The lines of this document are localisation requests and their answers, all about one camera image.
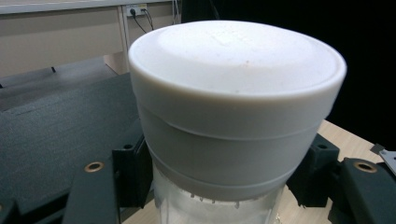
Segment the screw hole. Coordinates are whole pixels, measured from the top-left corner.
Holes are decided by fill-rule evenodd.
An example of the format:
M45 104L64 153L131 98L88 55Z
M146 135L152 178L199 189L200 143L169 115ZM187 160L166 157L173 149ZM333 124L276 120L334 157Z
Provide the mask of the screw hole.
M102 163L101 161L94 161L94 162L91 162L90 164L86 165L84 170L87 173L93 173L93 172L102 170L102 168L104 166L105 166L105 164Z
M131 149L132 147L133 147L132 145L128 144L124 146L124 149Z
M367 173L375 173L376 172L376 167L374 167L372 164L363 162L363 161L356 161L354 163L355 167L358 168L358 170L361 170L363 172Z
M326 145L322 145L322 144L320 144L320 145L318 145L318 147L320 147L320 148L327 148L327 146Z

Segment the dark background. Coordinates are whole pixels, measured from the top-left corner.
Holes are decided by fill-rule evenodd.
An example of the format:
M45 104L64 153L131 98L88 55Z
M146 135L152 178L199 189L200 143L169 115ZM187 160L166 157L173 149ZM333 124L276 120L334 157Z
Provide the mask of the dark background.
M313 36L345 58L347 74L326 120L396 150L396 7L390 1L183 0L182 22L255 21Z

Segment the black surface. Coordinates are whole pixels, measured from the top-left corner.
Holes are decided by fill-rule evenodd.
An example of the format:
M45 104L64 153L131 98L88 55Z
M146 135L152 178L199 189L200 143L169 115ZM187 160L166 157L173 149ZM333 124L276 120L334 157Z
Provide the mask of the black surface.
M182 23L190 21L211 21L216 18L210 5L210 0L183 0L181 15Z
M0 199L0 223L13 224L19 221L18 206L13 200Z
M112 151L113 170L119 207L146 205L152 183L152 159L143 135L140 119L134 125L130 145Z
M62 224L120 224L112 160L104 158L96 164L93 167L98 170L86 172L86 166L78 169Z
M381 166L344 159L340 183L357 223L396 223L396 182Z
M340 149L320 134L293 175L288 179L289 190L299 206L325 207L332 187L329 176L336 166Z
M77 168L129 144L136 119L128 74L2 111L0 198L22 214L59 198Z

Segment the electrical outlet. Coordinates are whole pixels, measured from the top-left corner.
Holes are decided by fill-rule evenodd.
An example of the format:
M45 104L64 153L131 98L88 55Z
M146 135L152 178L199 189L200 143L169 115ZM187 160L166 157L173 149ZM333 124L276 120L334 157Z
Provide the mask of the electrical outlet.
M147 4L134 4L134 5L126 5L126 15L132 17L131 9L134 9L136 16L144 15L145 12L142 9L148 9Z

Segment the white plastic cap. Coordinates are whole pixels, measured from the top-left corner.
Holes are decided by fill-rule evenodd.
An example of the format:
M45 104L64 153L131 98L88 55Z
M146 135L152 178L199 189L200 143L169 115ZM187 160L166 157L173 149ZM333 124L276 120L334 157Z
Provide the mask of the white plastic cap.
M243 21L162 28L138 38L129 59L158 168L181 188L223 201L286 182L347 70L315 38Z

